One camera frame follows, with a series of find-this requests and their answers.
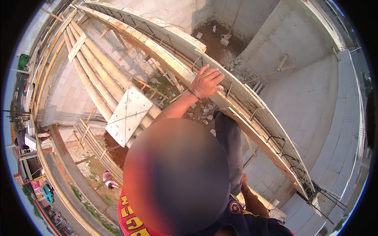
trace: person in pink shirt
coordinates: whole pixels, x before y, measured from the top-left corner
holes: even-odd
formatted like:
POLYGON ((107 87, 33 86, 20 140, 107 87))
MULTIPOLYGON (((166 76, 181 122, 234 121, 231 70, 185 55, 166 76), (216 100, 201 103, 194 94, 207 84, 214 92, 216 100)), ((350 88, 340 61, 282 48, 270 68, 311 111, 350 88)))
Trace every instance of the person in pink shirt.
MULTIPOLYGON (((111 176, 111 174, 109 173, 109 171, 105 171, 105 173, 102 175, 102 180, 105 181, 110 176, 111 176)), ((110 190, 112 190, 113 188, 119 188, 118 183, 116 183, 112 180, 106 181, 105 185, 108 186, 110 190)))

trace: man's arm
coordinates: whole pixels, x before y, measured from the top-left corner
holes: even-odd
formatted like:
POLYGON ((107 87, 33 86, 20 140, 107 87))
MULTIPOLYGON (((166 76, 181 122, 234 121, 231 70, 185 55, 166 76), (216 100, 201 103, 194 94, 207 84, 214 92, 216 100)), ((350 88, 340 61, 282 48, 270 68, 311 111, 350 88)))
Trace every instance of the man's arm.
POLYGON ((268 210, 248 188, 248 177, 246 174, 243 174, 240 182, 242 184, 241 192, 245 200, 245 209, 247 211, 252 212, 255 215, 260 215, 261 217, 269 218, 268 210))
MULTIPOLYGON (((218 68, 205 72, 209 67, 209 65, 206 65, 200 69, 189 88, 199 99, 223 90, 223 87, 217 84, 223 80, 224 74, 219 72, 218 68)), ((181 118, 186 110, 198 100, 196 96, 189 91, 184 92, 177 101, 164 109, 152 123, 169 118, 181 118)))

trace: wooden plank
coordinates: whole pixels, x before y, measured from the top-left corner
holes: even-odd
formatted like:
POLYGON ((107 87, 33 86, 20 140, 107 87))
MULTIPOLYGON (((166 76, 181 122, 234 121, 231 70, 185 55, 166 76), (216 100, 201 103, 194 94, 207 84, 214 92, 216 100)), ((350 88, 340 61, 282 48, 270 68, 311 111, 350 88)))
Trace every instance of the wooden plank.
POLYGON ((245 132, 254 143, 256 143, 260 149, 266 154, 266 156, 282 171, 285 177, 290 180, 290 182, 294 185, 296 190, 298 190, 303 196, 307 197, 306 192, 303 189, 303 186, 298 181, 297 177, 293 174, 293 172, 289 169, 286 163, 282 160, 280 156, 276 154, 276 152, 271 148, 270 145, 266 143, 264 139, 261 138, 257 134, 257 132, 243 120, 232 108, 225 107, 220 108, 220 110, 226 116, 230 117, 240 126, 240 129, 245 132))
POLYGON ((153 103, 130 86, 110 118, 106 130, 122 147, 133 135, 153 103))
POLYGON ((85 43, 85 40, 87 39, 87 36, 85 33, 82 33, 80 35, 80 38, 78 41, 76 41, 75 45, 72 47, 71 51, 68 54, 68 60, 72 63, 73 58, 76 56, 76 54, 81 49, 81 46, 85 43))

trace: bracelet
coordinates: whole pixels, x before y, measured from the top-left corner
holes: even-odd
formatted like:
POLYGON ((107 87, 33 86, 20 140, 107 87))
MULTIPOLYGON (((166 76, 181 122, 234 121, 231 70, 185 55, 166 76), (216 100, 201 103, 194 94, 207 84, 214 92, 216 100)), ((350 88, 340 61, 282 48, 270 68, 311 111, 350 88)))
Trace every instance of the bracelet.
POLYGON ((200 100, 200 98, 190 89, 187 89, 191 94, 193 94, 196 98, 198 98, 198 100, 200 100))

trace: utility pole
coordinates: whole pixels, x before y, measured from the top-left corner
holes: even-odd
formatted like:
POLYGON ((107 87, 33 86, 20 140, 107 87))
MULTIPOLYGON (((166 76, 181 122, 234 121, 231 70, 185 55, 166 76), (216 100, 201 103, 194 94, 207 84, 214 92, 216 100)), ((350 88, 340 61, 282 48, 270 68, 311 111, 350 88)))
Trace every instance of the utility pole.
POLYGON ((8 110, 3 110, 3 111, 14 112, 14 113, 19 113, 19 114, 30 114, 30 112, 28 111, 8 111, 8 110))

